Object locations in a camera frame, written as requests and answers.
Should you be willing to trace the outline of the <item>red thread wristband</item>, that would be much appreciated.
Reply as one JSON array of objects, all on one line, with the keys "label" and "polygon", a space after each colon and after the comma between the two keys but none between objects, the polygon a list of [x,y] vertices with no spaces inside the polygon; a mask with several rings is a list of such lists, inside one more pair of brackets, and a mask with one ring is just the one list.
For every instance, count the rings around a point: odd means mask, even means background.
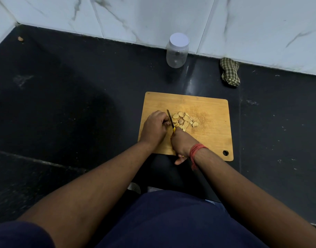
[{"label": "red thread wristband", "polygon": [[196,153],[198,152],[198,150],[200,150],[202,148],[206,148],[207,149],[207,147],[205,145],[203,145],[201,143],[197,143],[191,148],[191,150],[189,152],[189,158],[191,160],[191,169],[193,171],[198,169],[198,167],[197,167],[197,165],[196,165],[196,163],[194,161],[194,157],[195,157]]}]

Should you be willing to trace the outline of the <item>yellow-handled kitchen knife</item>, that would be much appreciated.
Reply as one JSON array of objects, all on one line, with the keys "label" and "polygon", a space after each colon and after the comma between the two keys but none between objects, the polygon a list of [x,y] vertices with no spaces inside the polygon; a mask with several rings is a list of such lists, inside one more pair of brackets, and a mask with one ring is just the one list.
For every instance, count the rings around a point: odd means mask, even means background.
[{"label": "yellow-handled kitchen knife", "polygon": [[175,132],[176,128],[175,128],[175,125],[174,125],[174,122],[173,122],[173,118],[169,112],[169,110],[167,109],[167,114],[168,114],[168,117],[169,117],[169,120],[170,120],[170,124],[172,126],[172,129],[173,129],[173,133]]}]

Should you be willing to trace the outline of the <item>person's left forearm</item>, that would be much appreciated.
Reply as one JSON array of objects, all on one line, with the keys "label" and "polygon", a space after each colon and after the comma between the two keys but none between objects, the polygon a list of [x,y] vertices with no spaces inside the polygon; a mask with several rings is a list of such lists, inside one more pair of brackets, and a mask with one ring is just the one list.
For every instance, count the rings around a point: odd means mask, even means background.
[{"label": "person's left forearm", "polygon": [[82,248],[158,144],[141,140],[51,192],[18,220],[42,227],[56,248]]}]

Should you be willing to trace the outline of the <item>green checked cloth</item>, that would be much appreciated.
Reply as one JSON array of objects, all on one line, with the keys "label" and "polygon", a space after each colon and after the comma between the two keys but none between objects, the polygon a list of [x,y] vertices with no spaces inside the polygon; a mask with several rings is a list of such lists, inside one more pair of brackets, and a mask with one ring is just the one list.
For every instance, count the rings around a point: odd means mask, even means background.
[{"label": "green checked cloth", "polygon": [[227,84],[238,87],[240,78],[238,76],[239,63],[231,58],[220,59],[220,67],[222,68],[222,79]]}]

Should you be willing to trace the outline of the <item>person's right forearm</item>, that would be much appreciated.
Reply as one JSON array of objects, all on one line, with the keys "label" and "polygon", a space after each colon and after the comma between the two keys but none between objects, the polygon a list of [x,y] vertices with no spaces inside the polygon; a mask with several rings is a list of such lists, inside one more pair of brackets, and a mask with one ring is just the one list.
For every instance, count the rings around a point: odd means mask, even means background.
[{"label": "person's right forearm", "polygon": [[266,245],[316,248],[316,228],[209,149],[198,150],[196,165],[244,224]]}]

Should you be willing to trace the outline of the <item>clear plastic jar white lid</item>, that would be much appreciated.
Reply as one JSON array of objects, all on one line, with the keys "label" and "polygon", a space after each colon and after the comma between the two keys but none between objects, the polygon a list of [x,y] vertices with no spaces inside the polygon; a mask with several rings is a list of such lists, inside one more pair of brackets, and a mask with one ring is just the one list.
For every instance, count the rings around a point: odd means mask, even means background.
[{"label": "clear plastic jar white lid", "polygon": [[166,61],[172,68],[182,67],[189,51],[189,38],[183,33],[174,33],[167,44]]}]

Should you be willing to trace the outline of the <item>pile of ginger slices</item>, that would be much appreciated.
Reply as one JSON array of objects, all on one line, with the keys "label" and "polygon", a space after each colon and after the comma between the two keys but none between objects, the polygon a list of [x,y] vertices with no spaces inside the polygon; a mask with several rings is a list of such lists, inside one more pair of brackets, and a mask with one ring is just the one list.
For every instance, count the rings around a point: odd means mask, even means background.
[{"label": "pile of ginger slices", "polygon": [[173,128],[180,128],[184,132],[190,131],[191,128],[197,128],[199,122],[191,117],[187,112],[179,111],[172,115]]}]

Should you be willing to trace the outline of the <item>wooden cutting board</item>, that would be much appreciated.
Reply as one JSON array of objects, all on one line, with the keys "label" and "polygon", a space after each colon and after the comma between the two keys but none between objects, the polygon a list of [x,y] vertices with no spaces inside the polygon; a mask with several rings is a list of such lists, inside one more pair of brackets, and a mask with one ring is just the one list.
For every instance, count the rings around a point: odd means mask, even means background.
[{"label": "wooden cutting board", "polygon": [[224,161],[234,160],[227,100],[148,91],[144,97],[138,139],[148,116],[157,110],[167,112],[167,109],[171,116],[179,111],[187,112],[199,126],[186,132]]}]

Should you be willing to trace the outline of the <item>navy blue shirt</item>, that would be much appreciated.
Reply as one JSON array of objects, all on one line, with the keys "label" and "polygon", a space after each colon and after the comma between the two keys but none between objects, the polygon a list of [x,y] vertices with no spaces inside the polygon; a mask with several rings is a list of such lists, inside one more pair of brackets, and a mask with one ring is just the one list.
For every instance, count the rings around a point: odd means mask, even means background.
[{"label": "navy blue shirt", "polygon": [[181,192],[141,195],[89,248],[268,248],[221,203]]}]

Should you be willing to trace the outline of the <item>person's right hand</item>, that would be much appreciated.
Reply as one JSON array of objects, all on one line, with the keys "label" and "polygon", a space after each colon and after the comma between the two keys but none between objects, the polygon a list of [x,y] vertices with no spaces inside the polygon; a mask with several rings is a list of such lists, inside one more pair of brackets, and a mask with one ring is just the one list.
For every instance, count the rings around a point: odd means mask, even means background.
[{"label": "person's right hand", "polygon": [[191,148],[197,143],[199,142],[195,138],[180,128],[176,128],[171,136],[171,145],[176,156],[183,155],[186,156],[186,159],[189,158]]}]

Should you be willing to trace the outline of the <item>person's left hand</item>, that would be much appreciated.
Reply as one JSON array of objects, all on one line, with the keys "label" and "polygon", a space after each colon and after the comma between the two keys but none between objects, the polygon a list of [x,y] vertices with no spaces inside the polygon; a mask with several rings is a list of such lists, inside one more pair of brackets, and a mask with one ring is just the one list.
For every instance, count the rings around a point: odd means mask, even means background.
[{"label": "person's left hand", "polygon": [[153,112],[144,123],[139,141],[154,151],[164,140],[166,133],[167,129],[158,120],[156,112]]}]

